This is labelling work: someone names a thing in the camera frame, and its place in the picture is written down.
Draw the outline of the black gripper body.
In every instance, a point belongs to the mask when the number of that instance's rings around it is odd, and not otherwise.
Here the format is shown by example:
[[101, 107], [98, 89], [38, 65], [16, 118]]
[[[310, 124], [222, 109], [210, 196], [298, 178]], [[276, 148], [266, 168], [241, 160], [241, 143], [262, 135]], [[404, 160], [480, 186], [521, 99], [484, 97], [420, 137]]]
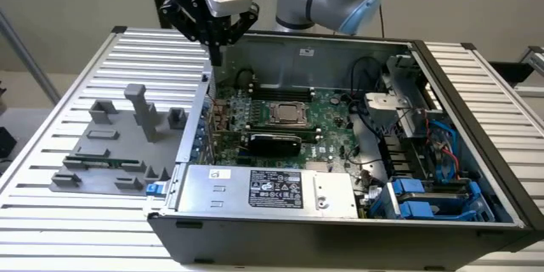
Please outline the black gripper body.
[[205, 0], [170, 0], [170, 24], [190, 41], [224, 46], [230, 38], [230, 18], [213, 17]]

